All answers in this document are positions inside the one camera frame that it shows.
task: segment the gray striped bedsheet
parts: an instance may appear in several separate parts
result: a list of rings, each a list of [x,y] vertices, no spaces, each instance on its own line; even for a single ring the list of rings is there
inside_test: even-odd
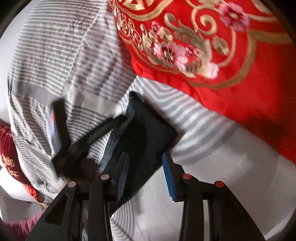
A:
[[[74,142],[106,118],[124,113],[133,90],[178,131],[180,140],[171,150],[174,161],[201,181],[226,182],[264,234],[294,208],[296,170],[290,162],[190,96],[133,73],[107,0],[40,0],[20,33],[8,90],[21,168],[47,203],[63,181],[51,162],[50,103],[58,97],[66,100],[67,128]],[[98,163],[109,135],[90,148],[89,157]],[[286,188],[274,195],[282,185]],[[112,216],[113,238],[176,240],[180,205],[169,199],[160,169]]]

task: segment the embroidered flower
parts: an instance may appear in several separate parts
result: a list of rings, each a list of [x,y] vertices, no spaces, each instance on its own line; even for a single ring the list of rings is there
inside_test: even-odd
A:
[[[244,13],[242,7],[230,3],[220,3],[219,8],[221,12],[220,19],[228,28],[233,28],[233,30],[238,32],[244,32],[246,27],[250,26],[250,18]]]
[[[217,64],[210,62],[207,66],[203,67],[200,71],[200,75],[207,79],[215,79],[218,77],[219,67]]]
[[[170,31],[162,26],[159,29],[159,37],[166,42],[170,42],[173,40],[173,36],[170,34]]]
[[[158,43],[157,35],[152,29],[149,31],[148,35],[153,42]]]
[[[128,36],[130,37],[131,41],[135,41],[135,36],[133,34],[129,33]]]
[[[123,13],[121,13],[121,19],[126,20],[126,16]]]
[[[198,54],[199,54],[198,49],[194,48],[192,45],[186,47],[185,50],[186,50],[186,56],[188,58],[190,58],[190,57],[197,57]]]
[[[152,41],[149,37],[143,35],[142,40],[143,40],[143,46],[145,48],[151,48]]]
[[[160,26],[157,22],[153,21],[151,23],[151,30],[156,34],[156,35],[159,35],[160,33]]]
[[[107,1],[108,1],[108,3],[109,3],[110,7],[113,9],[114,6],[116,5],[116,4],[115,4],[115,1],[114,1],[114,0],[107,0]]]
[[[118,7],[116,5],[113,6],[113,14],[114,14],[115,22],[116,22],[116,27],[118,30],[120,30],[121,27],[123,26],[123,23],[121,20],[121,14],[120,14]]]
[[[177,45],[175,42],[162,42],[154,44],[153,51],[163,65],[170,68],[177,67],[180,72],[185,70],[185,64],[188,62],[186,50],[183,46]]]
[[[133,30],[134,30],[133,25],[130,22],[128,22],[128,32],[130,34],[132,34],[133,33]]]
[[[213,37],[212,45],[213,45],[213,48],[219,54],[222,54],[222,55],[228,55],[229,54],[228,43],[224,39],[218,37],[217,35]]]

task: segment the red button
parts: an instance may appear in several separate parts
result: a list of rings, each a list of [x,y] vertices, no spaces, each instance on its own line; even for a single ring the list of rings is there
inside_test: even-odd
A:
[[[222,182],[222,181],[217,181],[217,182],[216,182],[216,186],[219,187],[219,188],[222,188],[222,187],[225,186],[225,184],[224,184],[224,182]]]
[[[187,174],[187,173],[183,174],[182,177],[183,177],[185,180],[189,180],[189,179],[192,178],[192,176],[191,176],[190,174]]]

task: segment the red embroidered pillow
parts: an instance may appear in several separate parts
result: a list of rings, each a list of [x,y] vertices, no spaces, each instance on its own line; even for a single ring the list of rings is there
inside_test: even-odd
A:
[[[296,161],[296,50],[259,0],[110,0],[136,74],[191,95]]]
[[[0,156],[9,174],[21,182],[27,192],[38,202],[40,202],[36,190],[31,186],[30,181],[20,168],[17,150],[12,139],[11,129],[0,120]]]

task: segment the silver button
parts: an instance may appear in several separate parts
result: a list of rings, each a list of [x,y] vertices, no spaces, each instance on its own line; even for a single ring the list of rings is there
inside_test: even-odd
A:
[[[76,182],[74,182],[74,181],[71,181],[68,183],[68,187],[70,187],[70,188],[75,187],[75,185],[76,185]]]
[[[101,179],[102,180],[108,180],[109,179],[109,175],[108,174],[103,174],[102,176],[101,176]]]

